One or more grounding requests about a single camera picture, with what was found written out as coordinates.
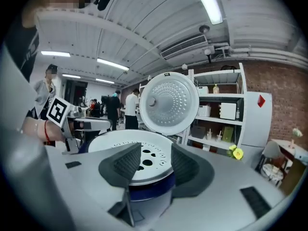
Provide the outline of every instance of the chair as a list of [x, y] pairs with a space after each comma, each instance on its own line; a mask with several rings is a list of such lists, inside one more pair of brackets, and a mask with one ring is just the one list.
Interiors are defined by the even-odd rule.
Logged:
[[276, 166], [283, 173], [284, 178], [286, 173], [282, 166], [285, 161], [285, 157], [280, 151], [279, 145], [274, 141], [269, 141], [262, 152], [260, 161], [256, 167], [256, 171], [270, 181], [271, 179], [266, 176], [266, 174], [262, 170], [263, 165], [265, 163], [268, 163]]

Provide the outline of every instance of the white chair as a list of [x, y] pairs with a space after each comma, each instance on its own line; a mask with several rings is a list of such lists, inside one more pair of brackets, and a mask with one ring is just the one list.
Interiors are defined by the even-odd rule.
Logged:
[[[279, 158], [284, 158], [284, 155], [282, 154], [282, 152], [280, 151], [280, 147], [279, 145], [274, 142], [274, 141], [269, 141], [267, 143], [267, 145], [265, 146], [263, 152], [262, 152], [262, 155], [261, 155], [261, 158], [260, 158], [260, 161], [256, 167], [256, 171], [261, 174], [263, 177], [265, 177], [266, 179], [268, 180], [271, 180], [267, 174], [263, 171], [262, 167], [265, 163], [269, 163], [269, 164], [272, 164], [271, 162], [274, 160], [274, 159], [279, 159]], [[278, 167], [279, 170], [282, 171], [283, 173], [283, 177], [285, 176], [285, 171], [284, 169], [282, 169], [282, 167]]]

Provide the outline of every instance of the red bracelet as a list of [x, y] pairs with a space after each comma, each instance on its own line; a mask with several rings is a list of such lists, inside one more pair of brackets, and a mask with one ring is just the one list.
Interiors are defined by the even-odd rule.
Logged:
[[50, 140], [49, 140], [49, 137], [48, 137], [47, 131], [46, 131], [46, 123], [47, 123], [47, 121], [45, 121], [45, 125], [44, 125], [44, 127], [45, 127], [45, 136], [46, 136], [46, 139], [47, 139], [47, 145], [50, 145]]

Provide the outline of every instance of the ceiling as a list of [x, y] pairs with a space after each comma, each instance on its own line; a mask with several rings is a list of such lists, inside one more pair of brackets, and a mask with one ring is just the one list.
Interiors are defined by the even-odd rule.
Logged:
[[[37, 64], [53, 63], [65, 74], [102, 78], [125, 87], [159, 71], [183, 63], [207, 60], [199, 51], [185, 59], [166, 61], [166, 47], [200, 35], [210, 26], [211, 43], [233, 48], [268, 48], [306, 56], [307, 46], [292, 15], [280, 0], [218, 0], [224, 21], [211, 25], [200, 0], [111, 0], [104, 11], [93, 4], [85, 9], [48, 9], [37, 13], [39, 50], [64, 51], [70, 58], [40, 53]], [[127, 72], [98, 64], [97, 58], [129, 67]]]

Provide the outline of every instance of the small yellow object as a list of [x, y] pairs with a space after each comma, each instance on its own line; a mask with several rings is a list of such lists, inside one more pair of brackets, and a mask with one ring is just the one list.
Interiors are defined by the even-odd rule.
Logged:
[[229, 147], [229, 150], [231, 150], [231, 151], [234, 151], [234, 149], [236, 149], [236, 145], [235, 144]]
[[233, 156], [237, 159], [237, 160], [241, 160], [241, 158], [243, 157], [244, 152], [242, 151], [242, 149], [240, 148], [236, 148], [233, 151]]

